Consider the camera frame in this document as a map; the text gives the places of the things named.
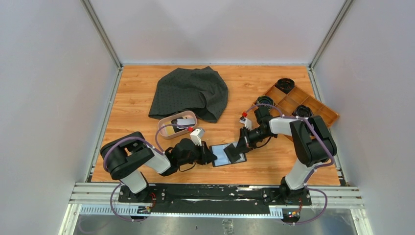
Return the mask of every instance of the wood grain surface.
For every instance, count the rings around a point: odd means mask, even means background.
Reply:
[[[148,117],[157,82],[175,68],[201,69],[205,66],[125,66],[116,93],[102,145],[134,131],[140,131],[146,140],[155,145],[154,134],[159,120]],[[199,127],[206,131],[203,139],[210,145],[238,140],[239,118],[258,96],[278,79],[289,77],[297,86],[313,94],[307,69],[304,66],[211,66],[219,72],[229,89],[228,105],[218,123],[200,120]],[[248,115],[253,122],[254,114]],[[166,149],[174,146],[189,134],[165,140],[159,137]],[[296,158],[293,143],[285,136],[272,139],[264,148],[247,153],[247,161],[221,167],[196,165],[187,172],[177,172],[162,177],[154,170],[142,166],[140,171],[149,183],[199,183],[199,184],[254,184],[279,185],[281,178],[291,170]],[[112,182],[109,173],[102,168],[99,156],[92,182]],[[339,185],[334,166],[320,168],[309,183],[311,185]]]

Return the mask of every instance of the wooden tray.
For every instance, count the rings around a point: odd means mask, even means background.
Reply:
[[[328,128],[339,118],[338,113],[334,112],[297,86],[295,86],[288,94],[285,94],[274,85],[268,89],[264,95],[273,99],[275,106],[281,109],[282,113],[287,116],[292,116],[293,111],[302,104],[309,107],[315,116],[321,116]],[[274,117],[279,116],[278,111],[275,109],[271,109],[270,113]]]

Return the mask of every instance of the black cloth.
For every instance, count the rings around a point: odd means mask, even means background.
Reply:
[[[175,69],[157,84],[150,118],[162,119],[193,111],[202,120],[216,123],[228,103],[228,87],[217,71]]]

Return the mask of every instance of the white panel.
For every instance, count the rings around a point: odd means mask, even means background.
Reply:
[[[79,1],[0,0],[1,234],[58,233],[116,76]]]
[[[319,62],[341,163],[374,234],[413,234],[415,1],[357,0]]]
[[[123,63],[309,63],[344,0],[92,0]]]

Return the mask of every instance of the cable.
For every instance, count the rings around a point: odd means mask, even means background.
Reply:
[[[327,208],[327,201],[328,201],[327,195],[323,191],[321,191],[319,189],[316,189],[316,188],[309,188],[308,186],[305,186],[305,188],[307,190],[316,191],[316,192],[319,192],[319,193],[323,194],[323,196],[325,198],[325,203],[324,203],[324,207],[323,207],[322,211],[317,216],[315,216],[314,218],[311,218],[309,220],[302,221],[302,222],[297,222],[297,223],[286,223],[286,224],[293,225],[293,226],[294,225],[308,224],[308,223],[313,222],[314,220],[320,218],[323,215],[323,213],[325,212],[325,209]]]
[[[263,144],[263,145],[261,145],[261,146],[258,146],[258,147],[256,147],[256,148],[262,148],[262,147],[266,146],[266,145],[268,144],[268,142],[271,140],[271,138],[272,138],[272,136],[270,136],[270,137],[268,138],[268,140],[265,142],[265,144]]]
[[[188,131],[193,131],[193,128],[191,128],[191,127],[187,127],[187,126],[182,126],[182,125],[177,125],[177,124],[167,124],[167,125],[164,125],[164,126],[162,126],[162,127],[160,127],[160,129],[158,129],[158,131],[156,132],[156,136],[155,136],[155,138],[156,138],[156,144],[157,144],[157,146],[159,147],[159,149],[164,153],[164,150],[163,150],[163,148],[160,146],[160,144],[159,144],[159,141],[157,140],[157,136],[159,135],[159,133],[160,133],[160,131],[162,130],[162,129],[164,129],[165,127],[167,127],[167,126],[177,126],[177,127],[181,127],[181,128],[184,128],[184,129],[186,129],[186,130],[188,130]]]
[[[121,217],[121,215],[119,215],[119,214],[115,211],[114,206],[113,206],[113,197],[114,197],[115,191],[116,191],[116,190],[117,190],[117,189],[118,189],[121,185],[122,185],[122,184],[117,185],[117,186],[114,188],[113,192],[111,193],[111,197],[110,197],[110,207],[111,207],[111,211],[113,212],[113,214],[114,214],[117,218],[122,219],[122,220],[127,221],[127,222],[141,222],[141,221],[143,221],[143,220],[147,219],[148,217],[145,217],[144,219],[127,219],[127,218]]]
[[[276,106],[274,106],[274,105],[271,105],[271,104],[254,104],[253,106],[251,106],[250,108],[248,108],[243,114],[242,114],[242,116],[244,116],[245,114],[247,114],[251,109],[253,109],[254,107],[258,107],[258,106],[268,106],[268,107],[271,107],[271,108],[273,108],[273,109],[275,109],[275,110],[277,110],[278,112],[279,112],[279,115],[280,116],[282,116],[283,114],[282,114],[282,112],[281,112],[281,110],[279,109],[279,108],[277,108]]]
[[[290,216],[290,217],[292,217],[292,216],[293,216],[293,215],[295,215],[295,214],[300,213],[300,211],[301,211],[301,209],[302,209],[302,206],[303,206],[301,197],[299,197],[299,201],[300,201],[300,208],[299,208],[298,210],[296,210],[296,211],[293,211],[293,212],[291,213],[291,216]]]
[[[127,142],[127,141],[141,141],[141,142],[143,142],[144,144],[146,144],[147,146],[149,146],[149,147],[151,147],[151,148],[153,148],[156,152],[158,152],[159,154],[161,154],[161,155],[163,155],[163,153],[162,152],[160,152],[158,149],[156,149],[152,144],[150,144],[148,141],[146,141],[145,139],[143,139],[143,138],[140,138],[140,137],[134,137],[134,136],[131,136],[131,137],[127,137],[127,138],[125,138],[125,139],[122,139],[122,140],[120,140],[120,141],[118,141],[116,144],[114,144],[113,146],[111,146],[111,148],[110,148],[110,150],[108,150],[108,152],[105,154],[105,156],[104,156],[104,163],[103,163],[103,166],[104,166],[104,170],[106,171],[106,172],[108,172],[108,168],[107,168],[107,160],[108,160],[108,157],[109,157],[109,155],[110,155],[110,153],[116,148],[116,147],[118,147],[120,144],[122,144],[122,143],[124,143],[124,142]]]
[[[186,170],[180,170],[180,166],[179,166],[179,171],[180,172],[185,172],[185,171],[188,171],[188,170],[192,170],[195,167],[195,165],[196,165],[196,162],[193,163],[193,166],[191,168],[186,169]]]
[[[301,121],[305,122],[305,124],[308,126],[308,129],[310,129],[310,131],[313,134],[313,136],[316,138],[316,140],[319,142],[319,144],[321,145],[321,147],[323,148],[323,150],[325,151],[325,153],[327,154],[327,156],[330,158],[330,162],[329,163],[320,164],[320,165],[315,166],[314,169],[312,171],[310,171],[310,173],[308,173],[307,177],[304,179],[304,182],[303,182],[305,189],[310,190],[310,191],[317,191],[317,192],[323,194],[323,196],[325,198],[325,202],[324,202],[324,207],[323,207],[322,211],[316,217],[314,217],[312,219],[309,219],[309,220],[306,220],[306,221],[303,221],[303,222],[298,222],[298,223],[286,223],[286,224],[290,224],[290,225],[296,225],[296,224],[297,225],[301,225],[301,224],[307,224],[307,223],[313,222],[314,220],[320,218],[321,215],[324,213],[325,209],[327,208],[328,197],[327,197],[327,195],[323,191],[321,191],[319,189],[309,188],[307,186],[307,182],[311,178],[311,176],[313,175],[313,173],[317,171],[318,168],[333,165],[334,164],[334,157],[333,157],[333,155],[331,155],[330,151],[325,146],[325,144],[323,143],[322,139],[319,137],[319,135],[317,134],[317,132],[314,130],[314,127],[311,125],[311,123],[308,121],[307,118],[298,117],[298,116],[296,116],[296,117],[285,116],[285,115],[282,114],[282,112],[277,107],[275,107],[273,105],[268,105],[268,104],[256,104],[256,105],[253,105],[247,111],[245,111],[242,115],[245,115],[244,117],[246,117],[246,114],[249,112],[249,110],[253,109],[256,106],[260,106],[260,105],[271,106],[272,108],[278,110],[279,113],[281,114],[281,117],[282,118],[298,119],[298,120],[301,120]]]

